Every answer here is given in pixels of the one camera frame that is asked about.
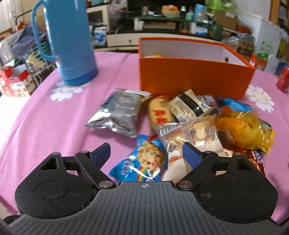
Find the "white microwave oven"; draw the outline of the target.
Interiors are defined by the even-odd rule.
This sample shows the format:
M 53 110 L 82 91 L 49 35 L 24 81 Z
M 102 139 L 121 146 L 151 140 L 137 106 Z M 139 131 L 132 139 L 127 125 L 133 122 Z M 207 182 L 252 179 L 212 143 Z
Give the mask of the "white microwave oven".
M 110 29 L 108 4 L 102 3 L 86 9 L 89 25 L 94 28 L 104 26 L 107 32 Z

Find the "fruit bowl with oranges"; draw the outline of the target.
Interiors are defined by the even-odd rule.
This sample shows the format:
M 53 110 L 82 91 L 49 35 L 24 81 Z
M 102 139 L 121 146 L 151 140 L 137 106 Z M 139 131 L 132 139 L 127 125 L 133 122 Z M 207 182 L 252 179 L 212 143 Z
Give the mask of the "fruit bowl with oranges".
M 162 14 L 170 19 L 179 19 L 180 11 L 177 6 L 174 5 L 163 5 Z

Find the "yellow orange snack bag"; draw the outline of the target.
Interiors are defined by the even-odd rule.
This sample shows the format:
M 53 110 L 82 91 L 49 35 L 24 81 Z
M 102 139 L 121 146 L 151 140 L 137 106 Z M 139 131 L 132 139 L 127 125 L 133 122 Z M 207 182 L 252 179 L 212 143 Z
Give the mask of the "yellow orange snack bag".
M 232 146 L 264 153 L 268 153 L 273 146 L 275 130 L 259 119 L 255 112 L 218 114 L 215 126 L 219 135 Z

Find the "black white sandwich cookie pack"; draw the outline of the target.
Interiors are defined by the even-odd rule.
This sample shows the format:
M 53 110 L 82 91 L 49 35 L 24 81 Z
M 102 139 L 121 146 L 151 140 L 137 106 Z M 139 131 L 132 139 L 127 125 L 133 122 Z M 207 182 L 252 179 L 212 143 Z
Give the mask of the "black white sandwich cookie pack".
M 179 122 L 202 118 L 213 111 L 213 107 L 199 100 L 191 89 L 174 97 L 169 107 Z

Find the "white tv cabinet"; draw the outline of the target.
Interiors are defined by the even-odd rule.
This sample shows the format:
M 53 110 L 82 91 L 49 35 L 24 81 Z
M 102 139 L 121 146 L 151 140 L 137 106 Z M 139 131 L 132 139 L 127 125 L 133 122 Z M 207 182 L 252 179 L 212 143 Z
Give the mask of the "white tv cabinet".
M 211 39 L 200 38 L 190 35 L 177 35 L 167 33 L 123 33 L 107 35 L 107 45 L 108 47 L 137 46 L 139 44 L 139 39 L 143 37 L 170 37 L 213 41 Z

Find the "pink tablecloth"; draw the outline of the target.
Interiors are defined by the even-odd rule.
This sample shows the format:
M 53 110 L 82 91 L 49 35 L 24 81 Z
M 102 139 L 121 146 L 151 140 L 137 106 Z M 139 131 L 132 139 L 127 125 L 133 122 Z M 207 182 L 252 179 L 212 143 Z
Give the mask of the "pink tablecloth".
M 99 74 L 90 83 L 60 91 L 61 79 L 53 71 L 30 97 L 1 145 L 1 202 L 10 214 L 18 212 L 14 191 L 50 153 L 73 156 L 92 151 L 104 142 L 111 157 L 102 168 L 108 173 L 136 146 L 136 140 L 110 130 L 94 130 L 87 121 L 116 88 L 139 89 L 139 57 L 131 53 L 97 52 Z M 279 201 L 272 218 L 288 218 L 288 95 L 276 86 L 277 78 L 261 70 L 254 73 L 244 98 L 275 130 L 274 145 L 263 157 L 266 177 L 276 187 Z

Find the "silver foil snack bag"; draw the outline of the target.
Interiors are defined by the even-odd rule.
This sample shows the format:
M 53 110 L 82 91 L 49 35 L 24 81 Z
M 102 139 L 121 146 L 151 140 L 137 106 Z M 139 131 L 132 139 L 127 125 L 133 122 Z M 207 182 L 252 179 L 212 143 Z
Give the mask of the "silver foil snack bag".
M 137 137 L 136 122 L 142 103 L 151 98 L 147 91 L 116 89 L 88 120 L 93 129 L 110 129 L 129 138 Z

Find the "blue cookie snack pack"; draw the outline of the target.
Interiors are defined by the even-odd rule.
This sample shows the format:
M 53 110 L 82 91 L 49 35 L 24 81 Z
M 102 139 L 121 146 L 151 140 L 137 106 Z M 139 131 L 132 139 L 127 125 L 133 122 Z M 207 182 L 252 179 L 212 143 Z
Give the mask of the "blue cookie snack pack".
M 136 148 L 109 175 L 128 182 L 159 182 L 167 168 L 167 152 L 157 135 L 139 135 Z

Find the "red label biscuit pack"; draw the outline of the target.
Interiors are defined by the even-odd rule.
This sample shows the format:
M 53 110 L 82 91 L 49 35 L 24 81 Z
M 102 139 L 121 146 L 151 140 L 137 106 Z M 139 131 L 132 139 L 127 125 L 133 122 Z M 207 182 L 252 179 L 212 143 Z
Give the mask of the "red label biscuit pack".
M 175 118 L 171 112 L 169 97 L 153 97 L 148 103 L 148 117 L 152 131 L 156 125 L 174 122 Z

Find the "orange cardboard box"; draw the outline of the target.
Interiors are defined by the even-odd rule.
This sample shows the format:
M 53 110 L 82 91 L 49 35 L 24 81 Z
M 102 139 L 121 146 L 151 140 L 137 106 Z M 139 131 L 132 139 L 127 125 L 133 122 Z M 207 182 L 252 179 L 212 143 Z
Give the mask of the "orange cardboard box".
M 216 41 L 171 37 L 139 40 L 141 90 L 174 98 L 196 95 L 242 99 L 255 68 L 229 46 Z

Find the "brown chocolate cookie pack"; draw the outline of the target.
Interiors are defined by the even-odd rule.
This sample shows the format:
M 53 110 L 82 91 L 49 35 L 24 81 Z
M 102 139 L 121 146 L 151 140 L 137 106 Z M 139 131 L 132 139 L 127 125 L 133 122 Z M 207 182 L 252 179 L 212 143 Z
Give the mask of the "brown chocolate cookie pack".
M 262 158 L 262 153 L 259 150 L 243 150 L 244 156 L 258 169 L 264 177 L 266 177 L 266 169 Z

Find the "blue thermos jug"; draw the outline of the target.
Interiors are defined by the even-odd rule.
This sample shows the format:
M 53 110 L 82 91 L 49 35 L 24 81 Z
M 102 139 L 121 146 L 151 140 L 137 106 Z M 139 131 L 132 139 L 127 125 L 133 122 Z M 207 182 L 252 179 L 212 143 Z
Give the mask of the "blue thermos jug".
M 35 21 L 42 6 L 51 54 L 43 52 Z M 31 11 L 33 35 L 40 55 L 56 64 L 68 86 L 82 85 L 98 74 L 85 1 L 39 1 Z

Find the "blue candy pack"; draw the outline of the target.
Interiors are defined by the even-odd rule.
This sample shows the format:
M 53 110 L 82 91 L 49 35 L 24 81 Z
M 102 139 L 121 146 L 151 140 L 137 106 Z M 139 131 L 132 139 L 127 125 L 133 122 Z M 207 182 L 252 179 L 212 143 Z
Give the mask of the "blue candy pack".
M 251 106 L 230 98 L 218 98 L 217 106 L 223 113 L 253 111 Z

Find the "red soda can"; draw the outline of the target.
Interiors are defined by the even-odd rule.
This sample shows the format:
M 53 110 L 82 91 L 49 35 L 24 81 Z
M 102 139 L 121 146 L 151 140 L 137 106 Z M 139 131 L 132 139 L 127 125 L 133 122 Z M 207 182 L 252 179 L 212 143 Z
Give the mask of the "red soda can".
M 284 67 L 276 83 L 276 86 L 283 93 L 288 93 L 288 84 L 289 84 L 289 68 Z

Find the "brown cardboard box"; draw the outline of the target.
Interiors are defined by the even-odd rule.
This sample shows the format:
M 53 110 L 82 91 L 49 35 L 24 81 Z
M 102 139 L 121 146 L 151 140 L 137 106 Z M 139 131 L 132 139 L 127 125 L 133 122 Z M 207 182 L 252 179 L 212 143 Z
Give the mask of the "brown cardboard box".
M 215 11 L 215 23 L 220 24 L 223 28 L 227 28 L 230 30 L 235 30 L 238 23 L 238 16 L 225 12 L 225 11 Z

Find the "white small fridge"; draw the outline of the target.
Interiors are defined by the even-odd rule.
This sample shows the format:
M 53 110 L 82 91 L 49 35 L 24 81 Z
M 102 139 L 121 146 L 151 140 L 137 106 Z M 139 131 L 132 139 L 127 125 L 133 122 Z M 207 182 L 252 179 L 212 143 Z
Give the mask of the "white small fridge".
M 267 58 L 275 57 L 283 32 L 281 28 L 262 16 L 251 13 L 242 13 L 239 19 L 251 29 L 255 45 L 254 54 L 266 54 Z

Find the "clear bread pastry pack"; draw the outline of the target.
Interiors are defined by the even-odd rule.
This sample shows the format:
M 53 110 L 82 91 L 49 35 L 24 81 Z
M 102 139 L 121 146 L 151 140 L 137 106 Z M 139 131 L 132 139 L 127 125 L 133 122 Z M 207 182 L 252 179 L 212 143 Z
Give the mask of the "clear bread pastry pack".
M 227 156 L 215 127 L 215 115 L 186 122 L 155 125 L 154 130 L 168 154 L 167 170 L 162 181 L 176 184 L 202 162 L 202 156 L 185 156 L 183 149 L 186 142 L 201 152 L 212 151 L 220 157 Z

